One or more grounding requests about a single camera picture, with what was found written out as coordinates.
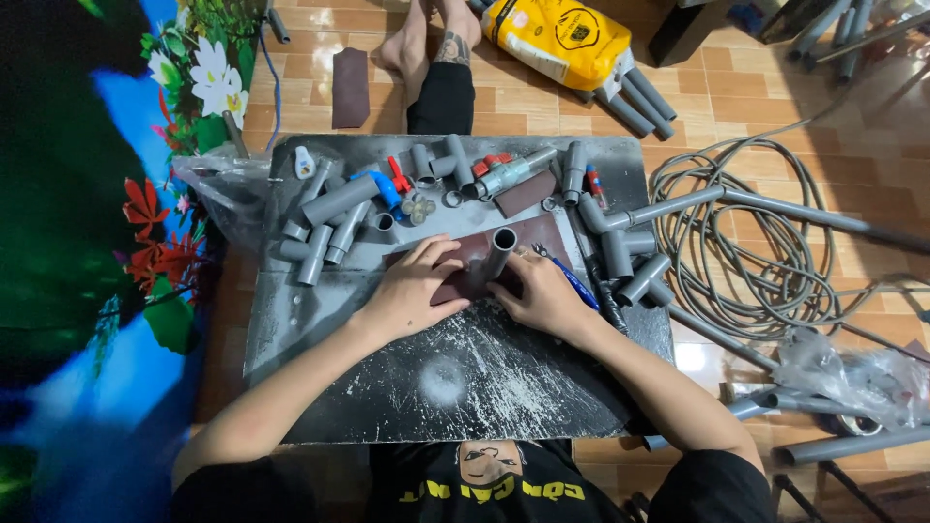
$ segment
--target wire cutter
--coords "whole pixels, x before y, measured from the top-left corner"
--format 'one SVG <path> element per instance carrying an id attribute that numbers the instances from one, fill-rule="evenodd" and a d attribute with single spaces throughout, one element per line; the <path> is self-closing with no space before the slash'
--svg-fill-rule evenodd
<path id="1" fill-rule="evenodd" d="M 572 274 L 572 272 L 569 271 L 567 267 L 562 265 L 558 258 L 553 258 L 553 256 L 549 254 L 549 251 L 546 250 L 546 248 L 543 247 L 540 243 L 534 243 L 533 250 L 539 256 L 552 260 L 552 263 L 555 263 L 560 269 L 562 269 L 562 274 L 564 274 L 565 278 L 568 279 L 568 283 L 572 284 L 572 288 L 575 290 L 575 292 L 578 293 L 578 296 L 583 302 L 585 302 L 586 305 L 595 311 L 601 310 L 601 307 L 597 304 L 597 299 L 594 298 L 594 295 L 591 294 L 591 292 L 587 287 L 584 286 L 583 283 L 581 283 L 581 280 L 579 280 L 577 276 Z"/>

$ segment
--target cartoon face print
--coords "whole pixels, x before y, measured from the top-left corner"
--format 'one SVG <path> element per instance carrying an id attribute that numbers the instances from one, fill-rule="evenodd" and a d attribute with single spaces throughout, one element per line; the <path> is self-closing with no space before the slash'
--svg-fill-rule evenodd
<path id="1" fill-rule="evenodd" d="M 511 439 L 463 441 L 457 458 L 462 481 L 474 486 L 488 485 L 509 472 L 522 476 L 525 463 L 523 453 Z"/>

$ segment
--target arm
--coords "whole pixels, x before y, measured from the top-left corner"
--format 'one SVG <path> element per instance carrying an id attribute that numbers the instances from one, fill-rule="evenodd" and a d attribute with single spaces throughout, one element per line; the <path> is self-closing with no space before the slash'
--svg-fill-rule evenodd
<path id="1" fill-rule="evenodd" d="M 763 470 L 749 432 L 723 404 L 614 330 L 581 301 L 554 263 L 532 252 L 521 254 L 511 254 L 507 264 L 523 280 L 522 299 L 489 284 L 514 320 L 549 332 L 600 360 L 675 448 L 726 450 Z"/>
<path id="2" fill-rule="evenodd" d="M 411 249 L 345 325 L 233 401 L 187 442 L 172 470 L 173 489 L 198 468 L 247 463 L 270 454 L 304 410 L 353 365 L 387 343 L 468 307 L 468 300 L 430 306 L 443 280 L 465 267 L 460 260 L 433 265 L 441 254 L 459 247 L 439 235 Z"/>

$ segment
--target yellow bag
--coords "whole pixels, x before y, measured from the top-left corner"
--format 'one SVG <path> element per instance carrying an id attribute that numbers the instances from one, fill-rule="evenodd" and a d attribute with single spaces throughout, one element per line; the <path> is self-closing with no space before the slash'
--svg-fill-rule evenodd
<path id="1" fill-rule="evenodd" d="M 492 42 L 573 89 L 595 90 L 630 48 L 630 30 L 575 0 L 498 0 L 481 20 Z"/>

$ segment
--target forearm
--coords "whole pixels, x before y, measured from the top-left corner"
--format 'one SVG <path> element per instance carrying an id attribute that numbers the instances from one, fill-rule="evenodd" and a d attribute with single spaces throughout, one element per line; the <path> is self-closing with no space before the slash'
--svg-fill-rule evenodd
<path id="1" fill-rule="evenodd" d="M 728 450 L 762 469 L 750 434 L 710 393 L 604 321 L 592 321 L 575 346 L 599 359 L 680 450 Z"/>
<path id="2" fill-rule="evenodd" d="M 362 323 L 354 316 L 233 401 L 181 451 L 172 473 L 174 487 L 202 466 L 246 463 L 270 454 L 330 384 L 381 347 L 378 334 Z"/>

